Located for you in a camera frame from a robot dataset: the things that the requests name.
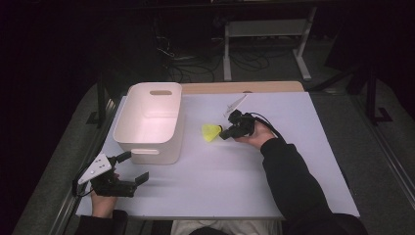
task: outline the yellow object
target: yellow object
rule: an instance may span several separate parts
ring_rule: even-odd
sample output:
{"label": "yellow object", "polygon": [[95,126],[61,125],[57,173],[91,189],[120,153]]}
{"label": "yellow object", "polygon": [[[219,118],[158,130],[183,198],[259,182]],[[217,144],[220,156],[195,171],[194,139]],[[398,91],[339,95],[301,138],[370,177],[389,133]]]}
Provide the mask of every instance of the yellow object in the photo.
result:
{"label": "yellow object", "polygon": [[212,141],[220,132],[222,131],[222,126],[215,124],[204,124],[202,125],[202,134],[204,139],[208,142]]}

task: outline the gray floor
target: gray floor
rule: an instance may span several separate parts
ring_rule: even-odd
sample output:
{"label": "gray floor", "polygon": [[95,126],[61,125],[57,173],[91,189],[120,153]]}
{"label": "gray floor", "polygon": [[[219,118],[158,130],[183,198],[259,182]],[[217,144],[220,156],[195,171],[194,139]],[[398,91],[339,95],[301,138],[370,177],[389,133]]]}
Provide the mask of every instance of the gray floor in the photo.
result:
{"label": "gray floor", "polygon": [[[332,44],[330,40],[309,40],[304,51],[304,60],[312,75],[312,80],[309,82],[303,82],[300,78],[300,72],[289,50],[296,42],[291,39],[280,40],[285,46],[274,46],[272,51],[268,48],[265,55],[268,57],[264,56],[259,47],[253,48],[251,42],[232,44],[233,80],[298,80],[308,88],[337,73],[336,70],[324,67]],[[254,42],[255,45],[266,43],[268,42],[257,40]],[[211,62],[204,62],[204,69],[189,67],[191,61],[186,61],[187,64],[175,63],[179,69],[186,71],[182,71],[184,75],[181,75],[179,70],[173,71],[172,80],[210,82],[214,79],[215,82],[221,82],[223,68],[220,58],[217,56]],[[362,114],[364,91],[361,95],[349,96],[345,93],[346,84],[347,79],[342,80],[326,92],[311,93],[311,98],[337,161],[346,173],[361,220],[370,234],[414,234],[414,208],[407,199],[402,184],[396,179],[388,154],[385,153],[385,148],[380,145],[376,135],[381,133],[385,137],[409,177],[413,177],[415,160],[411,154],[415,152],[414,120],[398,104],[393,92],[384,83],[379,82],[377,104],[388,110],[393,122],[380,123],[374,128]],[[60,225],[65,227],[56,217],[62,215],[60,208],[68,200],[70,181],[85,158],[85,153],[90,150],[92,140],[102,138],[95,125],[86,124],[89,114],[94,111],[96,111],[96,89],[91,88],[74,113],[60,145],[23,213],[15,234],[55,234],[50,232],[51,227]],[[68,185],[68,187],[53,187],[56,184]],[[73,216],[67,234],[73,233],[77,223],[78,218]],[[132,218],[127,235],[138,234],[142,225],[142,221]],[[145,224],[143,234],[150,234],[151,225],[151,221]]]}

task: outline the dark background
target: dark background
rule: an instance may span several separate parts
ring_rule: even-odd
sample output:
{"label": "dark background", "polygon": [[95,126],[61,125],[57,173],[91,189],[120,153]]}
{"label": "dark background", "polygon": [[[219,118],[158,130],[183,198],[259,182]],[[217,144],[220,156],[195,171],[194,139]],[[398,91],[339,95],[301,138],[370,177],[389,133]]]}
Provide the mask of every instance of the dark background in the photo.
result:
{"label": "dark background", "polygon": [[[415,117],[412,9],[405,3],[375,6],[321,8],[312,33],[334,37],[341,29],[327,65],[342,71],[356,61],[369,62]],[[165,57],[155,49],[153,16],[90,15],[65,1],[1,1],[2,233],[13,231],[76,105],[98,77],[104,77],[112,97],[130,84],[166,79]],[[212,13],[198,16],[189,23],[189,17],[165,15],[158,29],[183,42],[179,37],[189,31],[177,33],[177,28],[189,24],[194,33],[194,24],[205,25],[207,30],[197,27],[200,38],[188,45],[209,41],[216,30],[220,34],[210,28]],[[172,20],[177,22],[165,24]]]}

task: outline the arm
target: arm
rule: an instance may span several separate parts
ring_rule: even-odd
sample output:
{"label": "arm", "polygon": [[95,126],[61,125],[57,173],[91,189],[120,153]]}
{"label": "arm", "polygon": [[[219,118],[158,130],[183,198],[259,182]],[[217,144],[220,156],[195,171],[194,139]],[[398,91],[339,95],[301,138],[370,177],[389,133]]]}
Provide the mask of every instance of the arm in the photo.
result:
{"label": "arm", "polygon": [[274,201],[291,225],[289,234],[346,234],[335,222],[317,180],[292,144],[256,122],[254,134],[236,139],[259,149]]}

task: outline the metal stand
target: metal stand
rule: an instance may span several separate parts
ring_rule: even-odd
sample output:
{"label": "metal stand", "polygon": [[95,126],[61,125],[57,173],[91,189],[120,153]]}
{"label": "metal stand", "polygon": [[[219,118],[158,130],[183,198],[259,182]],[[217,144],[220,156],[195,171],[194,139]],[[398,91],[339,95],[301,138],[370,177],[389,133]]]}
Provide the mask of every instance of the metal stand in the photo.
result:
{"label": "metal stand", "polygon": [[392,121],[391,116],[384,108],[379,108],[380,117],[376,117],[376,73],[373,67],[370,68],[370,76],[367,81],[366,115],[374,125],[380,121]]}
{"label": "metal stand", "polygon": [[299,66],[302,78],[305,81],[311,79],[308,68],[302,59],[302,52],[305,48],[308,35],[311,30],[312,22],[317,8],[313,7],[307,19],[300,20],[277,20],[277,21],[254,21],[254,22],[230,22],[225,26],[225,52],[223,56],[224,80],[231,81],[232,73],[229,60],[229,38],[241,36],[301,36],[300,45],[293,50],[294,56]]}

